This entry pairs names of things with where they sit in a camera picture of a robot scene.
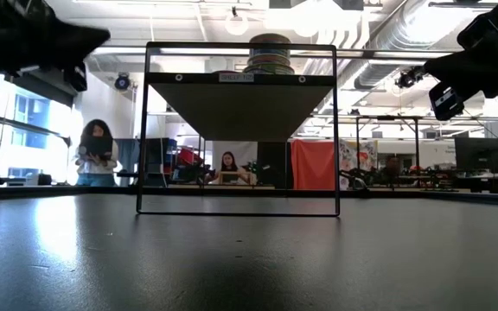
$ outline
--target label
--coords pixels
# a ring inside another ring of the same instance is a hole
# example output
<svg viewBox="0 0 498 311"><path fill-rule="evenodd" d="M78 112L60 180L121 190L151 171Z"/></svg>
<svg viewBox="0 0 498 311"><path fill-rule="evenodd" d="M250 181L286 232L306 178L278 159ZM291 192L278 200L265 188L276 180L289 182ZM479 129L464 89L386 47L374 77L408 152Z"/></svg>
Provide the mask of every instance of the label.
<svg viewBox="0 0 498 311"><path fill-rule="evenodd" d="M218 81L230 83L254 82L254 75L252 73L221 73Z"/></svg>

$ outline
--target table surface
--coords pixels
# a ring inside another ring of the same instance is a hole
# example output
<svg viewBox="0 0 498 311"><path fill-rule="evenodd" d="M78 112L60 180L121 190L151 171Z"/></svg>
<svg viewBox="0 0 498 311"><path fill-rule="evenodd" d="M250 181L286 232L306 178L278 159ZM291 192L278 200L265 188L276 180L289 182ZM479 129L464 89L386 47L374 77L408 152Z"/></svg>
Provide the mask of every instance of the table surface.
<svg viewBox="0 0 498 311"><path fill-rule="evenodd" d="M333 208L147 197L170 210ZM498 310L498 206L345 199L340 219L294 219L137 216L134 203L0 201L0 310Z"/></svg>

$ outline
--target poster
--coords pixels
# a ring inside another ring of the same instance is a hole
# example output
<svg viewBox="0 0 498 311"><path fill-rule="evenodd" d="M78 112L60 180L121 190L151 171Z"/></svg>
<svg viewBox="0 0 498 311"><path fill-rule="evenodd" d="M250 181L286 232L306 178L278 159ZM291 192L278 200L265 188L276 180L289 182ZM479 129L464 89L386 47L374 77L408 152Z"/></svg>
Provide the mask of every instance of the poster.
<svg viewBox="0 0 498 311"><path fill-rule="evenodd" d="M372 168L377 168L378 163L378 142L361 143L360 152L357 157L356 142L339 141L339 163L340 169L349 171L357 168L357 161L361 163L361 169L369 171ZM340 177L340 189L347 190L349 180L345 177Z"/></svg>

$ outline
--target red curtain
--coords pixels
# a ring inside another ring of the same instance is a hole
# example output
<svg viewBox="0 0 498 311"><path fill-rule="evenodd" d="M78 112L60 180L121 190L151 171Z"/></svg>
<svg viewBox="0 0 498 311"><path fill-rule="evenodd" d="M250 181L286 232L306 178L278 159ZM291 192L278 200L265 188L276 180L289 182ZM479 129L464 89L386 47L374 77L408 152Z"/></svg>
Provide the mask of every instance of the red curtain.
<svg viewBox="0 0 498 311"><path fill-rule="evenodd" d="M293 188L334 190L334 144L332 142L291 142Z"/></svg>

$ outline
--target computer monitor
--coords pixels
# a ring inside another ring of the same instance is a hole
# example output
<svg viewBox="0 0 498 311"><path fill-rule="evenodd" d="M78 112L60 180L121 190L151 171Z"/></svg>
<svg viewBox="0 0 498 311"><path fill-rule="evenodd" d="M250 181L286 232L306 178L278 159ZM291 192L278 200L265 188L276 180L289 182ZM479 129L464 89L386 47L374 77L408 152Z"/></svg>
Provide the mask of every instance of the computer monitor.
<svg viewBox="0 0 498 311"><path fill-rule="evenodd" d="M456 168L498 173L498 138L455 137Z"/></svg>

